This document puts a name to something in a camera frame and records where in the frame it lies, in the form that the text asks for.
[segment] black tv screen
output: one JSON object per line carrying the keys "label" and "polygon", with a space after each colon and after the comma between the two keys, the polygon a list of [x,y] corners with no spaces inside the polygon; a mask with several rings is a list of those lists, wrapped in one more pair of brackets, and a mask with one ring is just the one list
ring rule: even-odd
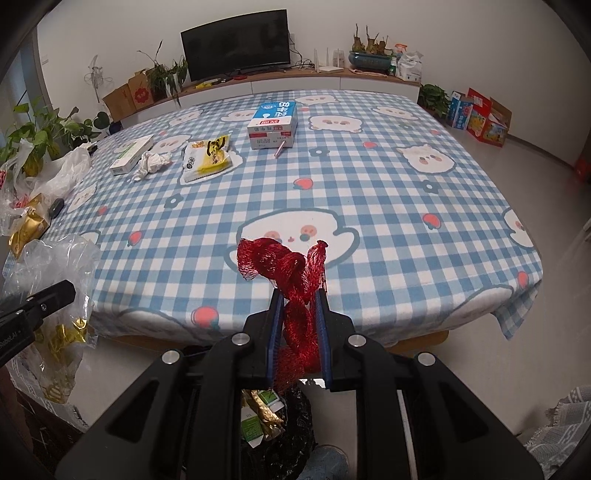
{"label": "black tv screen", "polygon": [[211,22],[181,33],[192,81],[290,63],[287,10]]}

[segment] pink pen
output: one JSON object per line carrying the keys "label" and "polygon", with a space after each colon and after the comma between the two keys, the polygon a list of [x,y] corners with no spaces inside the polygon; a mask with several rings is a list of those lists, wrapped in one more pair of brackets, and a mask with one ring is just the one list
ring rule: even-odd
{"label": "pink pen", "polygon": [[279,148],[277,148],[277,151],[275,152],[275,158],[279,158],[279,155],[281,155],[281,150],[283,150],[283,147],[285,147],[285,140],[281,142],[281,145],[279,145]]}

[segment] red netting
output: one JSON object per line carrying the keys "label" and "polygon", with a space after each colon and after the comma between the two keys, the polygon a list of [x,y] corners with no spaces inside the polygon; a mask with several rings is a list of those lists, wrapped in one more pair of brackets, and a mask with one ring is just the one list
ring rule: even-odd
{"label": "red netting", "polygon": [[275,387],[282,391],[307,372],[320,371],[316,338],[314,293],[324,284],[328,244],[318,240],[307,258],[272,238],[240,240],[238,271],[251,280],[257,275],[271,280],[288,300],[284,308],[283,337],[289,348],[279,352]]}

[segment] silver bolt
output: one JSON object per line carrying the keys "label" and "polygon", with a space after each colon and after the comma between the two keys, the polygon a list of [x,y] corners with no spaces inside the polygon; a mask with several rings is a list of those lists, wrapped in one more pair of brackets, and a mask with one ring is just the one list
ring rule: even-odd
{"label": "silver bolt", "polygon": [[248,335],[247,333],[243,333],[243,332],[237,333],[232,337],[232,343],[234,345],[238,345],[238,346],[246,345],[250,341],[251,341],[250,335]]}
{"label": "silver bolt", "polygon": [[428,352],[418,354],[418,362],[425,367],[435,365],[435,356]]}
{"label": "silver bolt", "polygon": [[176,350],[169,350],[162,354],[162,361],[167,365],[172,365],[177,362],[179,358],[181,358],[181,355]]}
{"label": "silver bolt", "polygon": [[365,337],[363,335],[358,335],[357,333],[354,335],[351,335],[347,341],[349,342],[350,345],[353,346],[363,346],[367,343],[367,340],[365,339]]}

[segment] blue and white checkered tablecloth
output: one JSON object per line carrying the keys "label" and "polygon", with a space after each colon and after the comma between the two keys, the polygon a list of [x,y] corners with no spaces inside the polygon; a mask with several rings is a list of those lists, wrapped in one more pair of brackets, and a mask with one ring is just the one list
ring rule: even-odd
{"label": "blue and white checkered tablecloth", "polygon": [[[277,160],[252,150],[254,110],[293,99],[293,148]],[[184,186],[187,140],[226,132],[233,169]],[[116,152],[148,134],[173,164],[137,183],[112,176]],[[331,308],[386,344],[488,312],[510,338],[540,286],[538,253],[503,195],[405,97],[298,90],[220,100],[123,130],[93,162],[44,239],[78,233],[101,248],[92,321],[103,335],[211,343],[239,330],[271,297],[268,280],[236,272],[242,236],[303,253],[325,240]]]}

